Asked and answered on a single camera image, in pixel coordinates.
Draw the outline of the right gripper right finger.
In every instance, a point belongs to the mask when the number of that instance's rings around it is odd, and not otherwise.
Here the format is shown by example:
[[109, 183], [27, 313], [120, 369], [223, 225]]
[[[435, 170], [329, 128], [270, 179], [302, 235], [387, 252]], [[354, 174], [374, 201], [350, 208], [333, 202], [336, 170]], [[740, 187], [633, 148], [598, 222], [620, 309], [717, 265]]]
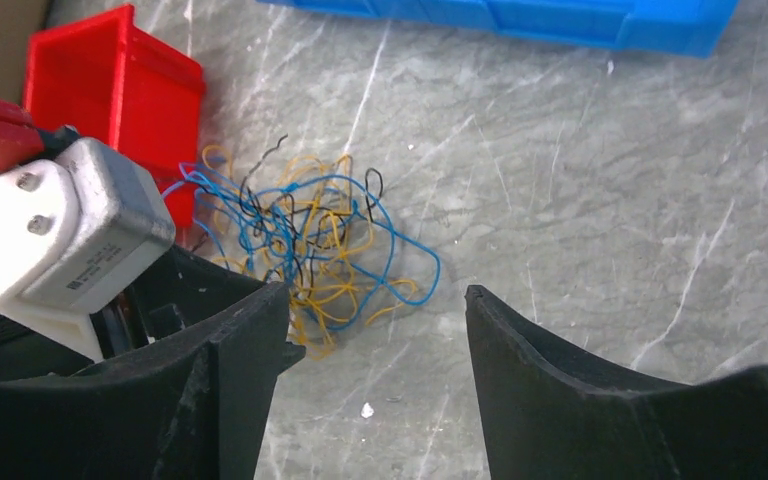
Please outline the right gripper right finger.
[[768, 365], [686, 385], [600, 358], [491, 291], [465, 294], [495, 479], [768, 479]]

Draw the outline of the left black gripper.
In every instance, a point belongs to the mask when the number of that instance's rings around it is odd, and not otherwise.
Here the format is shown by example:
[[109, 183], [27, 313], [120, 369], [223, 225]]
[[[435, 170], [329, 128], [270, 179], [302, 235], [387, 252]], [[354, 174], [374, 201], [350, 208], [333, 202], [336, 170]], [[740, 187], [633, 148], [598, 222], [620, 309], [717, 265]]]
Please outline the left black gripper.
[[[264, 285], [174, 247], [90, 319], [103, 357], [111, 359], [192, 327]], [[0, 381], [72, 377], [92, 364], [0, 315]]]

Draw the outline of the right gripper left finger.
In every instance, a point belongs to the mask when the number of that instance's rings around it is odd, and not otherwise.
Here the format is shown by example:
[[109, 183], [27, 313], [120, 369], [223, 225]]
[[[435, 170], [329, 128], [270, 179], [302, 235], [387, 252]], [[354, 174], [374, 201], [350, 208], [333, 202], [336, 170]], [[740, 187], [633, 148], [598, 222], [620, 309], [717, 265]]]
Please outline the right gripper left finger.
[[266, 285], [151, 345], [0, 382], [0, 479], [250, 479], [287, 334]]

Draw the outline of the red small plastic bin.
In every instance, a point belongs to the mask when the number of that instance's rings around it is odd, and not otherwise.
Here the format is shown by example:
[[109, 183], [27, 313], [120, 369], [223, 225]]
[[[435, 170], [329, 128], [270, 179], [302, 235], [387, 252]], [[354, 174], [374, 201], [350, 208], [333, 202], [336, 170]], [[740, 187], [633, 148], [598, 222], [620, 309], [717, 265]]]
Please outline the red small plastic bin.
[[140, 29], [129, 3], [30, 38], [23, 105], [35, 124], [74, 126], [160, 189], [196, 158], [205, 92], [202, 66]]

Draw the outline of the blue double plastic bin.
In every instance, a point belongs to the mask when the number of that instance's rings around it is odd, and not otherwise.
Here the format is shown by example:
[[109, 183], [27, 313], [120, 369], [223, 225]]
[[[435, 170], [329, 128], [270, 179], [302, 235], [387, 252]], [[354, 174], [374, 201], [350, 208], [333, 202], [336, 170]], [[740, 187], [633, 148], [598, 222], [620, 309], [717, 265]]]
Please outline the blue double plastic bin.
[[704, 58], [736, 10], [722, 0], [287, 0], [300, 10], [468, 28], [611, 50]]

